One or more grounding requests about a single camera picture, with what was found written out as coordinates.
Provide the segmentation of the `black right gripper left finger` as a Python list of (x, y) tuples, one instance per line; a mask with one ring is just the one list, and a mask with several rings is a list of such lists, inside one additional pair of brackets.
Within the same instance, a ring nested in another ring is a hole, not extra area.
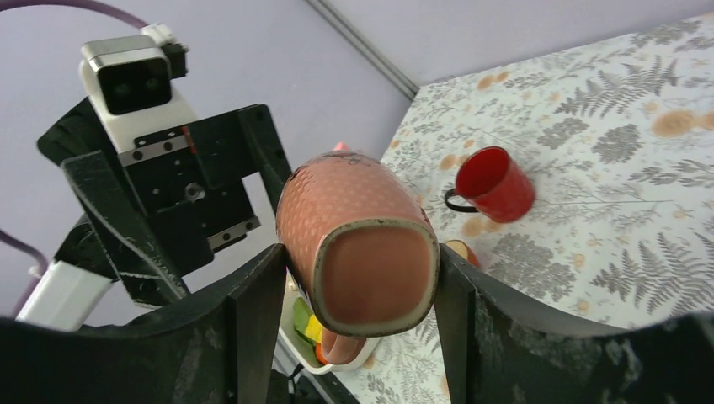
[(265, 403), (285, 277), (285, 248), (274, 244), (124, 326), (61, 332), (4, 319), (1, 400)]

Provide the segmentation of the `small orange cup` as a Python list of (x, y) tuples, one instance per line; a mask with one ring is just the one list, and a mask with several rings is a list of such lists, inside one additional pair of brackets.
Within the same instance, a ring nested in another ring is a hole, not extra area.
[(476, 268), (481, 268), (481, 264), (479, 263), (475, 253), (463, 241), (449, 240), (445, 243), (445, 245)]

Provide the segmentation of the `pink textured mug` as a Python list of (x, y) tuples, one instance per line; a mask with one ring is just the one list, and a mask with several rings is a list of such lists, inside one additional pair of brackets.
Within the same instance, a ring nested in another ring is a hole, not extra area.
[(368, 338), (417, 326), (433, 305), (438, 238), (417, 198), (374, 158), (329, 151), (298, 167), (276, 233), (330, 364), (350, 362)]

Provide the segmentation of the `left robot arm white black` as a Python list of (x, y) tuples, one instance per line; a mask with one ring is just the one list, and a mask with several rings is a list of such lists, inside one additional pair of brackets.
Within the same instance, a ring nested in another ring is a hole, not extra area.
[(254, 104), (174, 126), (115, 150), (88, 99), (37, 142), (83, 208), (18, 319), (79, 329), (114, 282), (139, 306), (188, 294), (184, 277), (259, 227), (243, 179), (276, 204), (290, 176), (270, 109)]

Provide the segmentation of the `red enamel mug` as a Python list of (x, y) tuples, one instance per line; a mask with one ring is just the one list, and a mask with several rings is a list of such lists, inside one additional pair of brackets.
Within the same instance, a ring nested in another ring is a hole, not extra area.
[(477, 151), (461, 165), (445, 205), (461, 213), (481, 213), (497, 223), (517, 221), (536, 200), (536, 189), (501, 147)]

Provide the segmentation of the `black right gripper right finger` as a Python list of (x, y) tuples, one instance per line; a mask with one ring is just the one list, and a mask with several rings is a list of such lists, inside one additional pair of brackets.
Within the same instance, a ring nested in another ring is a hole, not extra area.
[(442, 247), (434, 301), (454, 403), (710, 403), (713, 316), (635, 330), (548, 306)]

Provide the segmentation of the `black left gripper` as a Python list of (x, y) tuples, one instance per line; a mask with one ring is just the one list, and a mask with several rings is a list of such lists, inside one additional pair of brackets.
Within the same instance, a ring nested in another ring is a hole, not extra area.
[(201, 268), (258, 227), (243, 178), (260, 173), (276, 214), (292, 174), (266, 104), (140, 136), (118, 152), (84, 99), (37, 147), (61, 164), (116, 277), (148, 308), (189, 295), (175, 265)]

